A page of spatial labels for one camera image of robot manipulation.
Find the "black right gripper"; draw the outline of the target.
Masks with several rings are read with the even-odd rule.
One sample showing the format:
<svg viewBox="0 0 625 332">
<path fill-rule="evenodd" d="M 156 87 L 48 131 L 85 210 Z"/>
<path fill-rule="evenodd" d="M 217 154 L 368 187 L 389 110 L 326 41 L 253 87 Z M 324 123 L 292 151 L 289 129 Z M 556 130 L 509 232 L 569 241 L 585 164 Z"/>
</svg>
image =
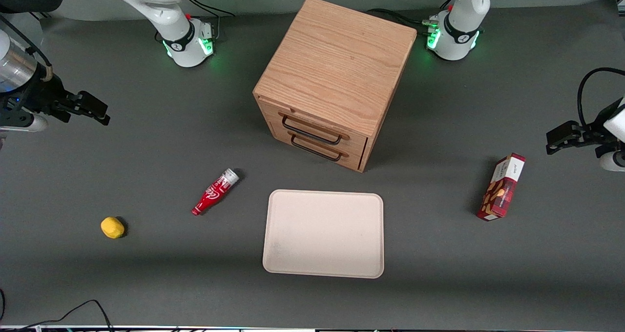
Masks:
<svg viewBox="0 0 625 332">
<path fill-rule="evenodd" d="M 34 74 L 26 85 L 11 92 L 1 93 L 1 127 L 30 127 L 35 116 L 43 113 L 63 123 L 69 123 L 71 116 L 85 116 L 101 125 L 109 125 L 111 117 L 107 115 L 108 105 L 86 91 L 72 96 L 72 109 L 63 103 L 68 102 L 69 93 L 61 79 L 54 75 L 50 81 L 40 80 L 40 74 Z"/>
</svg>

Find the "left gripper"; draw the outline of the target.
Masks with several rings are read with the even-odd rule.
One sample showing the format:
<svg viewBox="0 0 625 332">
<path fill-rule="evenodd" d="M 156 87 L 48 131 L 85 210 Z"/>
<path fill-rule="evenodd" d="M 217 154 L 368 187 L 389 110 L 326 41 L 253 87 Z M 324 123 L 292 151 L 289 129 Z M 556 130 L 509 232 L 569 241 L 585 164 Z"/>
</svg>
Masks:
<svg viewBox="0 0 625 332">
<path fill-rule="evenodd" d="M 623 148 L 625 138 L 625 106 L 624 98 L 619 98 L 603 108 L 596 119 L 587 123 L 583 108 L 580 108 L 580 124 L 576 121 L 567 121 L 550 130 L 545 135 L 547 155 L 553 155 L 559 150 L 596 145 L 598 148 Z"/>
</svg>

